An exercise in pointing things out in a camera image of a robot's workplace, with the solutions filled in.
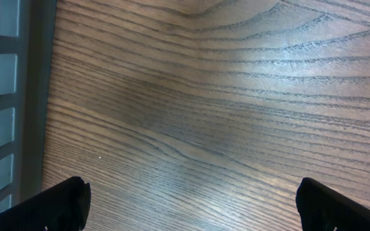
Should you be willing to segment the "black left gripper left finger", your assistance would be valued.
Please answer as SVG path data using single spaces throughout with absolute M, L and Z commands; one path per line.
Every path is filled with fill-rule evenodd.
M 0 213 L 0 231 L 80 231 L 90 206 L 90 184 L 73 176 Z

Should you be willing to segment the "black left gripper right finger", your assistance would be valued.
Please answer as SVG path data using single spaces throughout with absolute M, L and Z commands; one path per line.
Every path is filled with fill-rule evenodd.
M 370 210 L 312 178 L 304 178 L 295 197 L 303 231 L 370 231 Z

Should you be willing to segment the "grey plastic mesh basket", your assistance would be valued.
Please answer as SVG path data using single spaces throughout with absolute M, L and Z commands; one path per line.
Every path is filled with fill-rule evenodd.
M 38 194 L 57 3 L 0 0 L 0 213 Z

